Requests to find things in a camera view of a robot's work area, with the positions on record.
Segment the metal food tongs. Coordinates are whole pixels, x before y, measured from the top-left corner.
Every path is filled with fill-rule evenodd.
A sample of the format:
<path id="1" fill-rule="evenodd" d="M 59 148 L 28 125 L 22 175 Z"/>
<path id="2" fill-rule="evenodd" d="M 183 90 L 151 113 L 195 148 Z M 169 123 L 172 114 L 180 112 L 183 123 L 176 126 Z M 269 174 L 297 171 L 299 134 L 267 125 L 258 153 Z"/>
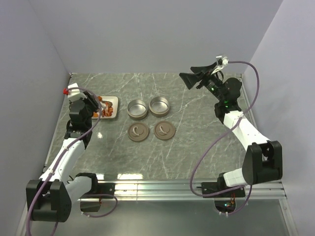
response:
<path id="1" fill-rule="evenodd" d="M 103 108 L 104 110 L 108 110 L 109 108 L 112 107 L 112 102 L 110 102 L 110 101 L 101 100 L 100 103 L 101 103 L 102 108 Z"/>

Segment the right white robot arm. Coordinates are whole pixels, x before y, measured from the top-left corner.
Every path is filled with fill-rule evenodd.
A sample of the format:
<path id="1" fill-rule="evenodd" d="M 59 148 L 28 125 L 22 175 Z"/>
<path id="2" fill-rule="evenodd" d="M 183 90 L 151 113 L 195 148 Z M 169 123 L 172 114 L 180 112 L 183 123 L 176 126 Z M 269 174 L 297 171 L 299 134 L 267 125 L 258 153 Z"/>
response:
<path id="1" fill-rule="evenodd" d="M 283 177 L 283 152 L 278 141 L 270 141 L 262 135 L 246 118 L 238 105 L 242 82 L 237 78 L 223 81 L 223 65 L 191 67 L 191 73 L 180 73 L 186 87 L 206 88 L 217 100 L 215 115 L 233 133 L 246 151 L 241 168 L 221 173 L 210 196 L 229 196 L 234 190 L 247 185 L 255 185 L 280 180 Z"/>

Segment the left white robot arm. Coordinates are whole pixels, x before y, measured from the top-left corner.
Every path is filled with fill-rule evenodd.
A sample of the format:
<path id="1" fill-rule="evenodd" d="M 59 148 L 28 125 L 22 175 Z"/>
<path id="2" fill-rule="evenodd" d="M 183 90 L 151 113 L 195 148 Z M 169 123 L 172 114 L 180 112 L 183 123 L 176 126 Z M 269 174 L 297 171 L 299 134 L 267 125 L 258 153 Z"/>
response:
<path id="1" fill-rule="evenodd" d="M 62 147 L 48 169 L 38 180 L 26 186 L 27 221 L 65 222 L 72 204 L 84 194 L 93 198 L 99 193 L 95 174 L 79 173 L 73 181 L 68 177 L 74 164 L 86 150 L 95 128 L 92 117 L 101 108 L 97 96 L 78 86 L 67 87 L 69 121 Z"/>

